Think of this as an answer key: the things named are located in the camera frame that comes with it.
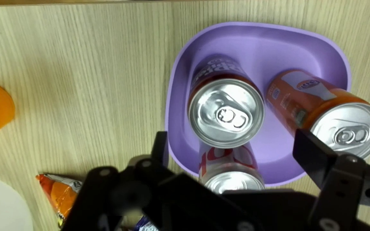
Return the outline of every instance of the aluminum can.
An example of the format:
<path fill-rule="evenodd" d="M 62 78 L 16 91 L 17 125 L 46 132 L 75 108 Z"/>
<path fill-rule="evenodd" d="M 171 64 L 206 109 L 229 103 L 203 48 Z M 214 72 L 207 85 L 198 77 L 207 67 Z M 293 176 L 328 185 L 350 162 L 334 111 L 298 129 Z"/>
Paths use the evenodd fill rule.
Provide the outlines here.
<path fill-rule="evenodd" d="M 370 155 L 368 102 L 303 71 L 278 75 L 266 98 L 291 134 L 306 129 L 334 152 Z"/>
<path fill-rule="evenodd" d="M 249 145 L 234 149 L 202 145 L 201 154 L 201 182 L 214 193 L 265 188 Z"/>
<path fill-rule="evenodd" d="M 207 145 L 237 148 L 260 131 L 264 99 L 237 60 L 212 55 L 193 76 L 188 118 Z"/>

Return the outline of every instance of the purple container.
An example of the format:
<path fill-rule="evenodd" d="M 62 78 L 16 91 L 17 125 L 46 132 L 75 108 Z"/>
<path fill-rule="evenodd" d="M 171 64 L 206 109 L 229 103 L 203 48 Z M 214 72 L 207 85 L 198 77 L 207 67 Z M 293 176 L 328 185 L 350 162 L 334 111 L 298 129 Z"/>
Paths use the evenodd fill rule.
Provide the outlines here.
<path fill-rule="evenodd" d="M 351 72 L 345 54 L 333 41 L 309 31 L 275 25 L 228 22 L 194 36 L 178 55 L 169 89 L 166 130 L 170 153 L 188 173 L 199 171 L 199 144 L 187 118 L 190 80 L 198 63 L 211 54 L 239 62 L 262 95 L 273 78 L 285 69 L 303 69 L 348 90 Z M 293 137 L 269 107 L 261 131 L 251 141 L 266 186 L 280 186 L 302 177 L 292 157 Z"/>

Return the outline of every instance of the can lid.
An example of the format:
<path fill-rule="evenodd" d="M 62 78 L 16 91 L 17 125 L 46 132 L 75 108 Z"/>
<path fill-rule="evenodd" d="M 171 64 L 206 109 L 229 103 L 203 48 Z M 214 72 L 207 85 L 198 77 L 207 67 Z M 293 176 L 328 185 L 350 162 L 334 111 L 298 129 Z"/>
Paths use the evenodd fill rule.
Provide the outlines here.
<path fill-rule="evenodd" d="M 366 158 L 370 155 L 370 105 L 348 103 L 332 108 L 311 131 L 336 152 Z"/>
<path fill-rule="evenodd" d="M 258 132 L 264 121 L 264 100 L 249 84 L 222 78 L 198 90 L 188 113 L 203 143 L 215 148 L 237 148 Z"/>
<path fill-rule="evenodd" d="M 206 186 L 217 194 L 228 190 L 262 190 L 265 188 L 260 179 L 239 171 L 216 175 L 206 182 Z"/>

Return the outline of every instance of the snack package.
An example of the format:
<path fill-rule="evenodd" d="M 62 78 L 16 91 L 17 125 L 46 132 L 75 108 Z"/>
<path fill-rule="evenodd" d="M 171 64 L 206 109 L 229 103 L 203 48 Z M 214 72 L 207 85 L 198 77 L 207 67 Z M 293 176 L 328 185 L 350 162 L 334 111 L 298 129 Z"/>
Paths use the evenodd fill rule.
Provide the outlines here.
<path fill-rule="evenodd" d="M 82 182 L 57 175 L 39 175 L 36 179 L 58 213 L 58 226 L 62 227 L 77 199 Z"/>
<path fill-rule="evenodd" d="M 143 217 L 135 225 L 134 231 L 158 231 L 158 229 L 147 217 Z"/>

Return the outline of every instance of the orange can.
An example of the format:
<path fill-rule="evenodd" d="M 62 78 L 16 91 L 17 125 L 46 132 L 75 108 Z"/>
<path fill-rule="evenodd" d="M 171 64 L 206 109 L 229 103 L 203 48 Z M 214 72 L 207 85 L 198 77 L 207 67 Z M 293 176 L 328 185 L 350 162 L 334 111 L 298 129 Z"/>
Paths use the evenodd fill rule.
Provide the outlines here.
<path fill-rule="evenodd" d="M 370 154 L 368 102 L 303 71 L 278 75 L 266 98 L 292 135 L 306 129 L 336 152 Z"/>

